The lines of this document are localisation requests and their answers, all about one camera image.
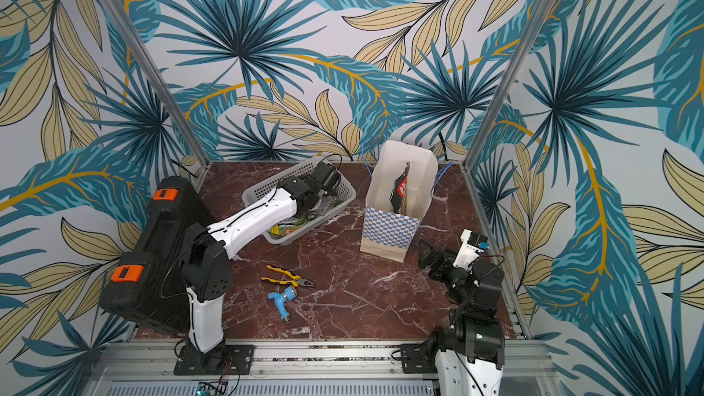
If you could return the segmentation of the checkered paper bag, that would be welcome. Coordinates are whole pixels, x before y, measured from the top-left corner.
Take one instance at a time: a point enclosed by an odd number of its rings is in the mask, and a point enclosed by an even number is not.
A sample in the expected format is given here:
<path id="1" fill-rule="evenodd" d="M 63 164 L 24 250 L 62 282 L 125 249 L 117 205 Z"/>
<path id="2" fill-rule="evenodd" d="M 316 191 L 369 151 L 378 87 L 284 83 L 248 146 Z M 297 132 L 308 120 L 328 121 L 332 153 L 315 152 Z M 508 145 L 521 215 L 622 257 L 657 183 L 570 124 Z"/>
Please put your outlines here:
<path id="1" fill-rule="evenodd" d="M 360 251 L 402 262 L 430 209 L 442 170 L 431 150 L 389 140 L 371 176 Z"/>

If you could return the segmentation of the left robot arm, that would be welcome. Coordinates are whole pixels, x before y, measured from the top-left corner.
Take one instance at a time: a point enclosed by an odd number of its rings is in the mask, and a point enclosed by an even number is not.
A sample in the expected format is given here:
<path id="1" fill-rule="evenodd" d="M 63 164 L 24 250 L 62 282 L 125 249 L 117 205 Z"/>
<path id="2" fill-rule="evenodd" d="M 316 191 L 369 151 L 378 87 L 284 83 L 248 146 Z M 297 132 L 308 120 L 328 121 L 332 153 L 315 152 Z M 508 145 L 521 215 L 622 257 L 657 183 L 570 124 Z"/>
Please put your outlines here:
<path id="1" fill-rule="evenodd" d="M 195 362 L 204 373 L 216 373 L 234 363 L 227 355 L 222 326 L 225 294 L 234 282 L 231 260 L 278 223 L 312 211 L 340 180 L 336 166 L 320 161 L 305 176 L 279 181 L 260 200 L 234 216 L 207 227 L 190 225 L 176 264 L 189 304 L 184 361 Z"/>

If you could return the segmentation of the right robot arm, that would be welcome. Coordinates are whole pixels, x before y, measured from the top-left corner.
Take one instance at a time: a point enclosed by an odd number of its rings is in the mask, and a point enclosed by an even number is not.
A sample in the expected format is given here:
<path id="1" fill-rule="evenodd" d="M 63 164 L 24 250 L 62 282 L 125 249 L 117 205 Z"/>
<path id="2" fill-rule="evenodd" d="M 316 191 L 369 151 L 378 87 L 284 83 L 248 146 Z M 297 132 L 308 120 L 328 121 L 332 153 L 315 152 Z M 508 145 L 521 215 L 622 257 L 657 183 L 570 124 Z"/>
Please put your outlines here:
<path id="1" fill-rule="evenodd" d="M 447 287 L 449 325 L 437 326 L 418 348 L 413 371 L 438 374 L 442 395 L 497 395 L 505 339 L 496 318 L 504 272 L 484 255 L 485 238 L 464 241 L 457 252 L 419 242 L 418 266 Z"/>

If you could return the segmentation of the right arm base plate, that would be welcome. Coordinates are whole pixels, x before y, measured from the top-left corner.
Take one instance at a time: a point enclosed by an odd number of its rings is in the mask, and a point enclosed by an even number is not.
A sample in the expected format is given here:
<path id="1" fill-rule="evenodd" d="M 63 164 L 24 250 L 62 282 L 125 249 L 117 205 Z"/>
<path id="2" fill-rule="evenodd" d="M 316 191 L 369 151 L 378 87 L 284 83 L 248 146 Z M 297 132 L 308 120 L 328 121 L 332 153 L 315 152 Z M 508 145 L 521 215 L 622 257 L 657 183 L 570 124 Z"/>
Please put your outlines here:
<path id="1" fill-rule="evenodd" d="M 439 346 L 429 342 L 402 344 L 400 349 L 401 368 L 404 374 L 433 374 L 438 372 L 436 357 L 442 353 Z"/>

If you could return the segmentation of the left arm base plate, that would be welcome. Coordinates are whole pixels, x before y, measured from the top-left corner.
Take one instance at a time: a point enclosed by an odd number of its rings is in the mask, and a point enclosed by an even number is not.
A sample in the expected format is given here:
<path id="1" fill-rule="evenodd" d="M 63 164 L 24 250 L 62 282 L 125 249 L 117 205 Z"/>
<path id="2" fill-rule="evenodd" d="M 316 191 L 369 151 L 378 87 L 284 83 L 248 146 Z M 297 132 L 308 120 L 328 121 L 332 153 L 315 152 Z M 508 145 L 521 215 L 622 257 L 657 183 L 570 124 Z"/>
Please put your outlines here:
<path id="1" fill-rule="evenodd" d="M 203 353 L 191 343 L 187 343 L 178 354 L 173 374 L 175 376 L 247 376 L 250 374 L 254 353 L 254 345 L 221 343 L 210 352 Z"/>

